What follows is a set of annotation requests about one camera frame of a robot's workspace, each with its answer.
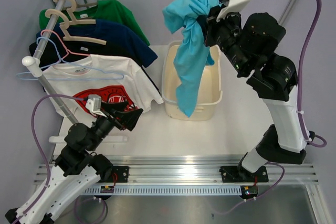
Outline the white red print t shirt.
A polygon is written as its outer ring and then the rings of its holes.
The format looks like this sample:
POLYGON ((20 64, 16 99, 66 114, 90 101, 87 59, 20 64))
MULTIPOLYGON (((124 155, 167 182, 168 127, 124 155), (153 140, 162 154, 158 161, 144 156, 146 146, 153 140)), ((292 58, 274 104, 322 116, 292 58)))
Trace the white red print t shirt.
POLYGON ((117 103, 128 101, 130 105, 144 112, 151 109, 152 101, 158 104, 163 99, 145 74, 141 67, 131 58, 122 56, 91 55, 88 60, 78 60, 77 64, 93 64, 93 67, 104 71, 119 72, 124 75, 121 80, 106 80, 106 78, 118 77, 116 74, 104 74, 93 69, 79 70, 76 66, 60 67, 55 69, 49 67, 44 70, 44 76, 58 94, 68 95, 77 100, 65 100, 65 104, 75 112, 77 109, 86 109, 84 99, 90 94, 96 94, 106 103, 117 103), (105 80, 93 80, 93 78, 105 78, 105 80))

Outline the light blue t shirt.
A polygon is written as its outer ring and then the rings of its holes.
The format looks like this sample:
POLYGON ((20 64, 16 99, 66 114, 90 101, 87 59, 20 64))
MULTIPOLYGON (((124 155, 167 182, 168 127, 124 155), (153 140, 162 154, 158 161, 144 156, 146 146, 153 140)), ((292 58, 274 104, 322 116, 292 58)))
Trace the light blue t shirt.
POLYGON ((181 84, 176 88, 177 105, 191 117, 197 105, 198 91, 206 65, 212 66, 209 47, 204 45, 204 35, 198 20, 206 18, 218 0, 174 0, 162 9, 164 24, 170 33, 181 29, 182 42, 173 61, 181 84))

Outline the blue wire hanger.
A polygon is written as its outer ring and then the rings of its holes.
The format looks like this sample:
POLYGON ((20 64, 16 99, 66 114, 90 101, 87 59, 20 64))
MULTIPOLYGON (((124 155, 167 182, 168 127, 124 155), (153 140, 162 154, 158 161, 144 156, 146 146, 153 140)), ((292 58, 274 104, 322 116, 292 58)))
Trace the blue wire hanger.
MULTIPOLYGON (((62 59, 62 56, 60 55, 56 44, 51 39, 40 36, 36 39, 37 45, 39 44, 39 42, 41 40, 46 40, 47 41, 46 44, 51 43, 54 46, 57 57, 58 57, 58 60, 56 62, 52 63, 52 64, 49 64, 49 65, 46 65, 46 66, 40 66, 40 60, 37 59, 36 57, 33 57, 37 67, 35 65, 33 65, 33 70, 29 70, 28 72, 17 73, 16 74, 17 78, 19 78, 21 80, 37 80, 36 77, 34 77, 34 78, 23 78, 22 76, 24 74, 31 74, 33 76, 34 73, 37 73, 36 69, 38 69, 40 71, 44 71, 44 70, 48 69, 49 67, 59 69, 60 67, 70 67, 70 66, 76 66, 76 67, 79 68, 79 70, 89 70, 89 69, 91 70, 91 69, 93 69, 93 70, 96 70, 96 71, 100 71, 104 74, 116 74, 118 76, 118 77, 115 77, 115 78, 106 78, 106 80, 121 80, 121 79, 124 78, 124 75, 122 73, 113 72, 113 71, 104 71, 102 69, 93 67, 93 64, 89 65, 88 62, 85 65, 80 65, 80 64, 77 64, 76 62, 67 62, 67 61, 65 61, 65 59, 62 59)), ((105 78, 98 78, 98 79, 93 78, 93 80, 105 80, 105 78)))

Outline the pink wire hanger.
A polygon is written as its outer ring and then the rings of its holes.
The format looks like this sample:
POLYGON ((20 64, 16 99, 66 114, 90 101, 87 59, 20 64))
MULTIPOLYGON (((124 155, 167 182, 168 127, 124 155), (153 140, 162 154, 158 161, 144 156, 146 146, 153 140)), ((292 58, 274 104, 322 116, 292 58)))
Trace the pink wire hanger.
POLYGON ((65 59, 69 54, 72 54, 72 55, 78 55, 78 56, 85 56, 85 57, 89 57, 89 56, 90 56, 90 54, 82 54, 82 53, 78 53, 78 52, 72 52, 70 49, 68 49, 68 48, 66 47, 66 45, 64 44, 64 42, 63 42, 63 40, 60 38, 60 36, 59 36, 56 32, 54 32, 53 30, 50 30, 50 29, 43 29, 43 30, 40 32, 40 36, 42 37, 46 32, 50 32, 50 33, 54 34, 54 35, 58 38, 58 40, 60 41, 60 43, 62 44, 64 50, 67 52, 66 55, 64 55, 64 56, 62 57, 62 59, 65 59))

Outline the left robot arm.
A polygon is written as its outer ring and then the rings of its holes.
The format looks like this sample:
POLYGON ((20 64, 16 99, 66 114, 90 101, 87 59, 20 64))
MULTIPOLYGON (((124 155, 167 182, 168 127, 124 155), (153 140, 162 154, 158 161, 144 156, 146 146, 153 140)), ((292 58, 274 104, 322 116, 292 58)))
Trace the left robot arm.
POLYGON ((82 123, 70 127, 66 146, 46 180, 23 206, 6 213, 9 223, 54 223, 87 188, 112 177, 112 163, 93 151, 113 128, 132 131, 143 109, 128 109, 127 101, 105 103, 98 95, 90 95, 83 101, 86 109, 97 116, 96 121, 91 127, 82 123))

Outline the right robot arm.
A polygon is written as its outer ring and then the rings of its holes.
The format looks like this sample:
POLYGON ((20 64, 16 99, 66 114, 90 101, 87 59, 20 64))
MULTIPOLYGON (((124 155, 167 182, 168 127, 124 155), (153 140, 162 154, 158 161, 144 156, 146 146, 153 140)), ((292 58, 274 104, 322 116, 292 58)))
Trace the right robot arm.
POLYGON ((217 20, 220 10, 219 6, 213 7, 208 15, 197 19, 204 44, 219 47, 238 77, 246 78, 266 104, 272 118, 272 125, 239 164, 223 166, 220 171, 235 182, 264 182, 267 162, 302 164, 314 133, 299 122, 296 66, 275 52, 285 28, 268 13, 251 14, 245 23, 238 12, 217 20))

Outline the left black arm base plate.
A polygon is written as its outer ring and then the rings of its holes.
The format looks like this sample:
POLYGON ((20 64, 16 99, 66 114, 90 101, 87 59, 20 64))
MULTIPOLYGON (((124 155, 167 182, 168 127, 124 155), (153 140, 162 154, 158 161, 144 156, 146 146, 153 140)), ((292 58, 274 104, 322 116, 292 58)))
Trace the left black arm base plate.
POLYGON ((127 183, 129 178, 129 166, 115 166, 111 175, 106 180, 107 183, 127 183))

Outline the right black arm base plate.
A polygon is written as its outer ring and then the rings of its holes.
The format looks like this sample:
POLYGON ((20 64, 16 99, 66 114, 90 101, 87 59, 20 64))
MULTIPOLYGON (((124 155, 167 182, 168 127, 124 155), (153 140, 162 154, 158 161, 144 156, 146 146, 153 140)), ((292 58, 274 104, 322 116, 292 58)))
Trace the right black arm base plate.
POLYGON ((265 166, 261 166, 255 173, 251 173, 240 166, 221 166, 219 172, 224 183, 266 183, 269 182, 265 166))

